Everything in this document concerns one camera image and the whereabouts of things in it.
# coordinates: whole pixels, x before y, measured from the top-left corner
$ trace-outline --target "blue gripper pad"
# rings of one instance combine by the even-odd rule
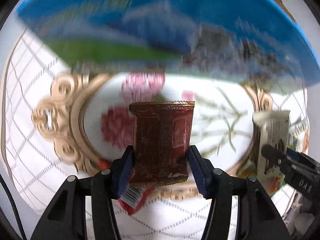
[[[204,198],[208,198],[208,187],[212,182],[212,174],[195,145],[190,145],[189,147],[188,161],[199,193],[202,194]]]
[[[121,159],[114,160],[111,166],[112,171],[112,192],[116,199],[120,198],[128,186],[129,178],[133,168],[133,146],[129,145]]]

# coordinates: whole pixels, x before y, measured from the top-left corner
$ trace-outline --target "black cable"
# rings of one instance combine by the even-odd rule
[[[21,223],[21,219],[20,219],[20,216],[19,216],[19,212],[18,212],[16,203],[14,202],[14,199],[13,199],[13,197],[11,195],[11,192],[10,192],[7,184],[5,183],[4,179],[2,178],[1,173],[0,173],[0,182],[1,182],[1,185],[2,185],[2,187],[4,189],[4,191],[6,192],[6,194],[8,196],[8,199],[9,199],[10,204],[12,206],[12,210],[13,210],[14,216],[16,217],[16,221],[17,221],[17,224],[18,224],[22,239],[23,240],[27,240],[26,234],[25,234],[24,229],[23,229],[23,225]]]

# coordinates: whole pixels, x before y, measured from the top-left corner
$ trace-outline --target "floral design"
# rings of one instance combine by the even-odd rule
[[[122,83],[121,94],[126,103],[150,101],[165,83],[164,73],[130,73]]]
[[[195,94],[193,91],[184,90],[182,92],[181,97],[182,97],[182,100],[184,100],[184,101],[195,101]]]
[[[109,108],[101,116],[101,132],[104,141],[126,148],[133,144],[134,116],[127,106]]]

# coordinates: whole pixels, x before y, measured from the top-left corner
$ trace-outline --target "brown snack packet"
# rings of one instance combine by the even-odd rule
[[[261,129],[259,157],[257,163],[257,176],[261,181],[267,179],[271,173],[280,173],[280,169],[269,164],[269,161],[261,155],[263,145],[269,144],[284,154],[287,151],[289,134],[290,111],[256,112],[253,114],[253,122]]]
[[[194,102],[137,102],[129,106],[135,115],[134,167],[130,187],[163,186],[187,180]]]

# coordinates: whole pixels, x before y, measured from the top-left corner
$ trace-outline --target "snack wrapper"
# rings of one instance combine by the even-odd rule
[[[279,167],[269,164],[261,154],[263,145],[269,144],[284,154],[287,151],[290,111],[258,112],[253,115],[253,122],[261,129],[257,177],[261,183],[270,178],[270,174],[280,173]]]
[[[110,169],[111,164],[104,159],[99,160],[99,168]],[[122,196],[118,199],[120,206],[131,216],[137,213],[146,202],[147,197],[153,192],[153,187],[127,188]]]
[[[284,174],[280,173],[278,169],[275,169],[273,172],[268,173],[260,182],[265,191],[271,197],[276,193],[276,191],[285,185]]]
[[[305,132],[308,129],[308,119],[300,120],[289,127],[288,147],[297,152],[303,152]]]
[[[130,187],[163,186],[188,179],[189,148],[194,102],[137,102],[134,167]]]

